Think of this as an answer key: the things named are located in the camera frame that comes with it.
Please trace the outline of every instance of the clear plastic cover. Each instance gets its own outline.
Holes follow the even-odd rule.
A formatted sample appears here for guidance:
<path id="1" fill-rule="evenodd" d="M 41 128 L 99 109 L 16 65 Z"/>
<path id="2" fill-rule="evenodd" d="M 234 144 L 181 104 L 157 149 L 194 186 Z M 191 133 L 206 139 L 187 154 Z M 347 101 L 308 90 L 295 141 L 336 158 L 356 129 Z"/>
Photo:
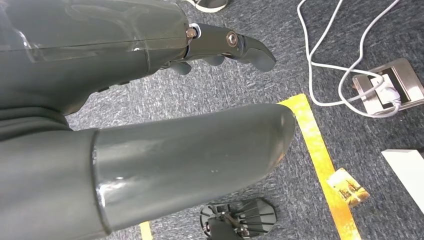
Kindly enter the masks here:
<path id="1" fill-rule="evenodd" d="M 33 62 L 185 48 L 188 27 L 160 0 L 0 0 L 0 54 L 26 51 Z"/>

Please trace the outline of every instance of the small card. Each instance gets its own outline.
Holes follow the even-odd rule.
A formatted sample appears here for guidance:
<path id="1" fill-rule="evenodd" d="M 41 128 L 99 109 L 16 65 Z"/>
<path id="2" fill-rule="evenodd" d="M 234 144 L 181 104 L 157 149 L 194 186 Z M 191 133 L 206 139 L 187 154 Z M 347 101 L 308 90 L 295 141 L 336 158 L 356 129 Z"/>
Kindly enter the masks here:
<path id="1" fill-rule="evenodd" d="M 340 195 L 350 208 L 362 203 L 370 194 L 344 169 L 335 171 L 327 183 Z"/>

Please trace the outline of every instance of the power cord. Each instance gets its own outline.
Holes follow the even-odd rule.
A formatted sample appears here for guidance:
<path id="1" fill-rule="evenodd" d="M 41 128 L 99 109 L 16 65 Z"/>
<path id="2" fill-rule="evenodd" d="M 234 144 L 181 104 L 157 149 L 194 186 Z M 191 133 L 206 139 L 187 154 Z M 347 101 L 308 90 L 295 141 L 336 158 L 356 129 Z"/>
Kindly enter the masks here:
<path id="1" fill-rule="evenodd" d="M 339 0 L 330 21 L 328 22 L 327 27 L 325 28 L 324 33 L 322 34 L 322 36 L 319 38 L 318 42 L 316 43 L 316 45 L 313 47 L 312 51 L 309 51 L 309 38 L 308 38 L 308 30 L 305 24 L 305 21 L 302 17 L 302 13 L 301 13 L 301 7 L 302 5 L 306 2 L 306 0 L 302 0 L 299 5 L 297 6 L 297 15 L 299 16 L 300 19 L 300 23 L 302 25 L 303 28 L 303 32 L 304 32 L 304 36 L 305 36 L 305 51 L 306 51 L 306 59 L 308 61 L 308 74 L 309 74 L 309 94 L 310 94 L 310 98 L 312 99 L 313 103 L 315 103 L 318 106 L 321 107 L 330 107 L 330 106 L 337 106 L 337 105 L 346 105 L 348 108 L 350 108 L 352 111 L 354 111 L 357 114 L 360 114 L 362 116 L 365 117 L 370 117 L 370 118 L 387 118 L 387 117 L 391 117 L 393 115 L 395 115 L 398 111 L 399 108 L 401 106 L 401 97 L 399 95 L 399 93 L 392 87 L 388 87 L 385 86 L 382 88 L 382 90 L 380 91 L 381 96 L 384 96 L 389 102 L 391 102 L 394 106 L 393 111 L 389 112 L 389 113 L 385 113 L 385 114 L 368 114 L 365 113 L 363 111 L 358 110 L 357 108 L 355 108 L 352 104 L 350 104 L 350 102 L 358 100 L 362 97 L 365 97 L 366 95 L 368 95 L 369 93 L 372 93 L 374 91 L 376 91 L 380 86 L 382 86 L 385 81 L 384 78 L 381 75 L 378 75 L 374 72 L 370 72 L 370 71 L 364 71 L 364 70 L 358 70 L 355 69 L 355 67 L 362 61 L 362 59 L 364 58 L 364 41 L 365 41 L 365 37 L 367 36 L 368 32 L 370 31 L 370 29 L 374 26 L 374 24 L 381 18 L 383 17 L 388 11 L 390 11 L 400 0 L 395 0 L 389 7 L 387 7 L 383 12 L 381 12 L 369 25 L 368 27 L 365 29 L 365 31 L 362 34 L 362 37 L 360 39 L 360 44 L 359 44 L 359 58 L 355 61 L 355 63 L 353 63 L 349 68 L 346 67 L 341 67 L 341 66 L 334 66 L 334 65 L 330 65 L 330 64 L 322 64 L 322 63 L 316 63 L 312 61 L 312 56 L 314 55 L 315 51 L 318 49 L 318 47 L 320 46 L 320 44 L 323 42 L 324 38 L 326 37 L 327 33 L 329 32 L 334 19 L 336 18 L 337 12 L 339 11 L 340 6 L 343 3 L 343 0 Z M 316 66 L 316 67 L 322 67 L 322 68 L 329 68 L 329 69 L 336 69 L 336 70 L 343 70 L 345 71 L 343 77 L 341 78 L 339 84 L 338 84 L 338 95 L 341 99 L 341 101 L 336 101 L 336 102 L 319 102 L 315 96 L 314 96 L 314 91 L 313 91 L 313 79 L 312 79 L 312 66 Z M 343 83 L 345 82 L 346 78 L 348 77 L 348 75 L 351 73 L 359 73 L 359 74 L 365 74 L 365 75 L 369 75 L 369 76 L 373 76 L 375 78 L 379 79 L 379 83 L 372 87 L 371 89 L 365 91 L 364 93 L 346 99 L 343 96 L 342 93 L 342 87 L 343 87 Z"/>

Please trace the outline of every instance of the white object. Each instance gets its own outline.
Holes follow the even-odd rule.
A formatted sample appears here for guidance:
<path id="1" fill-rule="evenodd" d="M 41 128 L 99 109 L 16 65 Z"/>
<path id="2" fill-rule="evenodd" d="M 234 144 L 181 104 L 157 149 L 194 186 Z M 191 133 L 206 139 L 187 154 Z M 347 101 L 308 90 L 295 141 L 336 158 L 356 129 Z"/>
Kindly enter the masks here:
<path id="1" fill-rule="evenodd" d="M 424 159 L 417 150 L 388 149 L 381 152 L 409 195 L 424 214 Z"/>
<path id="2" fill-rule="evenodd" d="M 366 92 L 356 96 L 356 97 L 352 97 L 350 99 L 346 99 L 343 96 L 342 93 L 342 86 L 343 83 L 345 82 L 347 76 L 350 74 L 350 72 L 355 72 L 355 73 L 360 73 L 360 74 L 366 74 L 366 75 L 370 75 L 370 76 L 374 76 L 378 79 L 383 80 L 382 76 L 374 73 L 374 72 L 369 72 L 369 71 L 363 71 L 363 70 L 357 70 L 354 69 L 363 59 L 364 57 L 364 41 L 365 41 L 365 37 L 367 36 L 368 32 L 370 31 L 370 29 L 374 26 L 374 24 L 381 18 L 383 17 L 388 11 L 390 11 L 400 0 L 395 0 L 389 7 L 387 7 L 383 12 L 381 12 L 369 25 L 368 27 L 365 29 L 364 33 L 362 34 L 362 37 L 360 39 L 360 43 L 359 43 L 359 58 L 355 61 L 355 63 L 353 63 L 349 68 L 346 67 L 341 67 L 341 66 L 334 66 L 334 65 L 329 65 L 329 64 L 322 64 L 322 63 L 316 63 L 312 61 L 312 56 L 314 55 L 315 51 L 317 50 L 317 48 L 320 46 L 320 44 L 322 43 L 322 41 L 324 40 L 324 38 L 326 37 L 327 33 L 330 30 L 331 25 L 333 24 L 334 19 L 336 18 L 337 12 L 339 11 L 340 6 L 342 5 L 343 0 L 339 0 L 330 21 L 328 22 L 328 25 L 324 31 L 324 33 L 322 34 L 321 38 L 318 40 L 318 42 L 316 43 L 316 45 L 313 47 L 312 51 L 309 51 L 309 38 L 308 38 L 308 30 L 305 24 L 305 21 L 302 17 L 302 13 L 301 13 L 301 7 L 302 5 L 305 3 L 306 0 L 302 0 L 299 5 L 297 6 L 297 14 L 299 16 L 300 22 L 302 24 L 302 28 L 303 28 L 303 32 L 304 32 L 304 36 L 305 36 L 305 50 L 306 50 L 306 58 L 308 61 L 308 66 L 309 66 L 309 94 L 310 97 L 312 99 L 312 101 L 318 105 L 318 106 L 322 106 L 322 107 L 328 107 L 328 106 L 336 106 L 336 105 L 342 105 L 345 104 L 347 107 L 349 107 L 352 111 L 354 111 L 357 114 L 360 114 L 362 116 L 365 117 L 370 117 L 370 118 L 386 118 L 386 117 L 391 117 L 393 115 L 395 115 L 400 108 L 400 99 L 391 99 L 393 105 L 394 105 L 394 109 L 392 112 L 389 113 L 385 113 L 385 114 L 368 114 L 365 112 L 362 112 L 358 109 L 356 109 L 354 106 L 352 106 L 350 104 L 350 102 L 354 101 L 354 100 L 358 100 L 368 94 L 370 94 L 371 92 L 375 91 L 380 85 L 383 84 L 384 81 L 381 81 L 378 85 L 374 86 L 373 88 L 367 90 Z M 312 66 L 317 66 L 317 67 L 323 67 L 323 68 L 330 68 L 330 69 L 337 69 L 337 70 L 343 70 L 345 71 L 343 77 L 341 78 L 339 85 L 338 85 L 338 95 L 341 99 L 341 101 L 337 101 L 337 102 L 328 102 L 328 103 L 322 103 L 319 102 L 315 96 L 314 96 L 314 91 L 313 91 L 313 81 L 312 81 Z"/>
<path id="3" fill-rule="evenodd" d="M 187 1 L 191 3 L 191 5 L 193 5 L 197 10 L 202 11 L 204 13 L 216 13 L 218 11 L 221 11 L 228 4 L 228 0 L 183 0 L 183 1 Z M 212 1 L 219 2 L 219 4 L 213 5 L 212 7 L 208 6 L 206 2 L 212 2 Z"/>
<path id="4" fill-rule="evenodd" d="M 390 103 L 390 99 L 389 99 L 389 97 L 387 97 L 386 94 L 384 94 L 384 92 L 385 92 L 384 89 L 386 87 L 390 87 L 390 88 L 394 89 L 395 86 L 393 86 L 393 83 L 390 80 L 390 77 L 389 77 L 388 74 L 384 74 L 384 75 L 382 75 L 382 77 L 384 79 L 384 83 L 382 85 L 378 86 L 375 89 L 375 92 L 377 93 L 378 98 L 380 98 L 382 104 L 389 104 Z M 374 78 L 371 78 L 370 81 L 371 81 L 372 86 L 375 87 L 375 86 L 379 85 L 379 83 L 382 80 L 379 79 L 379 78 L 377 78 L 377 77 L 374 77 Z"/>

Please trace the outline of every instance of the gray carpet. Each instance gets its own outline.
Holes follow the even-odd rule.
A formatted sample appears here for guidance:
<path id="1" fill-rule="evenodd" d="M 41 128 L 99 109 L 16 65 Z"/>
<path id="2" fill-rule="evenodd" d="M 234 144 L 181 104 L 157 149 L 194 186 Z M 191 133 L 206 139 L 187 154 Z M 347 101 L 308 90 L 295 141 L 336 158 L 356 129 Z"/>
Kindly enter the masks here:
<path id="1" fill-rule="evenodd" d="M 69 116 L 71 126 L 76 130 L 106 128 L 254 103 L 277 103 L 299 93 L 308 94 L 304 37 L 296 13 L 299 1 L 234 0 L 214 14 L 196 11 L 188 3 L 178 1 L 192 22 L 227 26 L 263 41 L 278 60 L 275 69 L 261 73 L 249 65 L 227 60 L 218 67 L 195 62 L 187 76 L 163 70 L 93 94 L 83 109 Z M 353 63 L 365 27 L 391 2 L 346 1 L 315 60 L 340 66 Z M 336 0 L 305 3 L 303 12 L 312 43 L 318 40 L 336 4 Z M 403 57 L 411 62 L 423 81 L 423 13 L 422 0 L 402 0 L 370 31 L 365 60 L 359 68 L 370 69 Z M 342 75 L 339 71 L 316 69 L 317 98 L 336 101 Z M 345 92 L 355 94 L 351 82 L 346 84 Z M 371 195 L 352 210 L 362 239 L 424 239 L 424 215 L 380 154 L 385 149 L 423 146 L 423 108 L 414 107 L 387 119 L 370 119 L 352 113 L 345 106 L 312 106 L 334 166 L 347 169 Z M 339 239 L 299 130 L 284 161 L 269 176 L 221 200 L 258 196 L 275 204 L 279 219 L 273 231 L 261 240 Z M 204 239 L 198 226 L 198 213 L 197 206 L 152 221 L 154 239 Z M 139 240 L 140 230 L 132 227 L 107 239 Z"/>

